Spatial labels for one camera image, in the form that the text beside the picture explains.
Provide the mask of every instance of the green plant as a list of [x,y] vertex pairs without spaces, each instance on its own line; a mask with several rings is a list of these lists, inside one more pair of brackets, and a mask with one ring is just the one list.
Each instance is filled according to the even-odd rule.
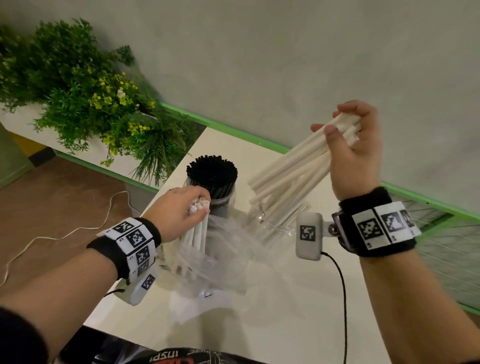
[[85,20],[41,23],[26,39],[0,26],[0,102],[9,111],[43,103],[35,129],[55,129],[72,153],[98,136],[108,146],[102,164],[132,155],[140,160],[135,176],[158,184],[193,144],[195,127],[117,72],[119,62],[133,64],[129,46],[102,52],[92,31]]

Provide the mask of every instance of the brown floor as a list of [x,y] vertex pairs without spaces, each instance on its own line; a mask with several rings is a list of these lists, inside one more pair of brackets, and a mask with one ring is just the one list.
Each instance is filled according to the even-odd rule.
[[[125,184],[103,173],[55,157],[0,191],[0,283],[7,262],[34,237],[62,237],[79,226],[103,223],[110,197]],[[127,194],[113,198],[106,227],[131,216]],[[81,252],[98,230],[78,230],[59,240],[37,239],[10,266],[5,294]]]

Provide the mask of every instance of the white planter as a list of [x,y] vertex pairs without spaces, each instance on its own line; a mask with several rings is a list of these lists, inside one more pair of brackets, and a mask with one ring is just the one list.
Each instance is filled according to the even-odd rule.
[[[41,132],[34,130],[32,121],[38,119],[42,114],[42,106],[39,104],[32,104],[17,108],[15,113],[2,113],[0,116],[0,122],[5,129],[24,136],[25,138],[34,140],[43,145],[49,146],[63,153],[69,153],[70,151],[64,148],[58,141],[58,134],[56,131],[45,128]],[[82,159],[86,162],[95,164],[105,170],[109,170],[118,173],[129,179],[133,178],[133,171],[138,167],[140,161],[136,160],[132,156],[115,156],[112,165],[107,168],[100,164],[101,161],[107,159],[107,146],[100,140],[100,138],[91,138],[88,140],[89,148],[86,151],[76,152],[73,156]],[[155,186],[155,181],[143,181],[144,184],[151,187],[160,188],[163,183],[159,182],[159,186]]]

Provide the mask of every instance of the left hand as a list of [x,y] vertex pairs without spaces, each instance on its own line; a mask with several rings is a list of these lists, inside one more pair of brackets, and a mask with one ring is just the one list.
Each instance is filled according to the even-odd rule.
[[197,225],[210,212],[208,208],[202,208],[188,215],[190,203],[199,197],[211,200],[208,191],[200,186],[173,188],[160,196],[142,217],[156,226],[162,243],[171,242]]

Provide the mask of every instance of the black sleeve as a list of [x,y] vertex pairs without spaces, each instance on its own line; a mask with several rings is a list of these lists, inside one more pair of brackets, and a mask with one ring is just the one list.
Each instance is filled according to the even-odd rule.
[[47,345],[37,329],[23,317],[0,307],[0,328],[0,352],[6,359],[4,363],[47,363]]

